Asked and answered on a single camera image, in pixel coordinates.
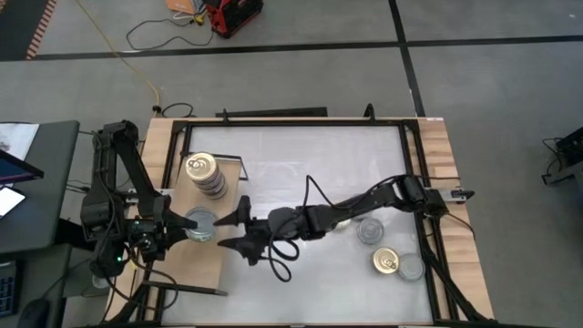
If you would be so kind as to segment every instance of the keyboard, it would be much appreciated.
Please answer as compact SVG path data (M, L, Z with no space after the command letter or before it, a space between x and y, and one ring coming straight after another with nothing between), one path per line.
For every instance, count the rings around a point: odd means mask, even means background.
M0 318L15 314L18 310L19 273L16 261L0 261Z

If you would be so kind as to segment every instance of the wooden board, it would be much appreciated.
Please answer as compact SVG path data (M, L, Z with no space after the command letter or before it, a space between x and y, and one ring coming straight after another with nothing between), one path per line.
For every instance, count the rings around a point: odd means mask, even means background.
M169 140L171 135L172 123L174 120L190 120L190 121L212 121L219 122L222 118L153 118L150 121L147 141L144 145L142 160L146 170L155 187L159 188L163 178L164 165L166 161L166 154L169 150ZM327 120L329 118L232 118L231 120ZM334 120L367 120L369 118L334 118ZM429 174L435 177L456 177L457 170L455 168L454 155L449 144L449 138L445 128L445 123L441 118L378 118L378 119L418 119L421 139L424 144L424 154L429 168ZM413 163L418 163L417 157L412 151ZM178 174L177 167L179 162L174 160L172 163L174 168L174 178L170 182L176 180ZM436 180L432 181L435 187L453 187L459 186L459 180ZM454 215L463 220L469 221L465 206L456 205L450 208ZM448 259L449 270L454 282L459 289L464 293L465 297L486 317L493 317L492 307L488 297L486 283L482 274L479 258L477 256L476 244L471 236L471 232L465 227L451 221L449 219L442 220L442 233L444 235L445 253ZM129 285L133 277L133 269L127 265L121 276L118 277L118 288L120 290L128 291ZM135 282L137 286L140 281L140 274ZM435 276L435 282L438 293L438 302L442 317L448 318L447 303L445 302L445 292L443 285ZM114 297L111 310L108 318L115 315L125 302L118 296Z
M180 170L178 181L174 189L174 198L170 208L178 215L201 206L211 210L217 217L223 218L233 211L237 187L239 185L240 162L232 160L217 160L220 171L227 181L227 192L218 200L210 200L196 188L187 176L184 166ZM217 246L217 241L230 237L232 227L219 227L215 236L208 242L184 240L177 242L167 252L165 261L155 261L154 269L165 272L184 285L219 289L220 271L225 251L224 247ZM168 279L157 274L150 276L152 281L168 282Z

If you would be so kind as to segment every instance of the yellow cable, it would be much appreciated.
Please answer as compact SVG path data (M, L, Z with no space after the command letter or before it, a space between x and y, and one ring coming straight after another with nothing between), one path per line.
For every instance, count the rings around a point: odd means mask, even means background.
M119 58L119 60L121 60L124 64L126 64L126 66L128 66L129 68L131 68L131 70L133 70L134 73L136 73L136 75L139 78L143 79L146 82L146 84L148 84L148 87L150 87L152 89L152 91L154 91L154 95L156 95L156 106L160 106L160 93L158 92L158 90L156 89L156 87L154 87L154 85L152 84L152 82L150 82L148 80L148 78L142 72L140 72L137 68L135 68L132 65L130 65L128 63L128 61L126 61L126 59L124 59L123 57L121 57L119 55L119 53L113 48L113 46L111 45L111 43L107 39L107 36L105 35L105 33L103 33L103 31L101 30L101 28L99 28L99 26L97 25L97 23L95 22L95 20L93 20L93 17L91 17L91 14L85 9L85 7L83 5L81 5L81 3L79 2L79 0L75 0L75 2L79 5L79 7L81 7L81 9L85 13L85 15L87 15L87 18L89 18L89 20L91 21L91 23L93 24L93 26L95 27L95 29L99 32L99 34L101 34L101 37L103 37L103 40L107 43L107 46L109 47L109 50L111 50L111 53L114 54L117 58Z

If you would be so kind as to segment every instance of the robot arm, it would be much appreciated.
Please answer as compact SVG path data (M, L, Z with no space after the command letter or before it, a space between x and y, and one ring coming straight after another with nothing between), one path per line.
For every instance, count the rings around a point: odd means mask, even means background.
M272 210L267 220L251 218L251 202L249 197L243 196L239 207L216 221L215 226L244 224L246 233L243 237L220 241L219 246L238 251L249 265L255 265L273 241L318 240L339 222L381 207L419 211L438 217L447 213L439 191L425 190L417 177L403 175L338 204Z
M129 121L107 124L93 137L91 188L80 216L85 239L97 242L89 264L97 277L122 273L127 247L138 248L143 262L164 260L170 246L187 238L184 229L198 226L170 210L170 197L154 190L137 143L138 128ZM117 156L137 191L140 218L134 220L125 218L126 198L116 192Z

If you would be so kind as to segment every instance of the black clamp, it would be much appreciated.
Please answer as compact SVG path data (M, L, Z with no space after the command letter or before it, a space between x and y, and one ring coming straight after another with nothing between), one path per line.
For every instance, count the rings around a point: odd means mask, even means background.
M222 124L224 125L228 125L229 122L229 115L227 114L227 109L223 108L222 109Z
M368 105L366 105L363 118L370 118L371 122L376 122L376 115L374 114L373 104L369 103Z

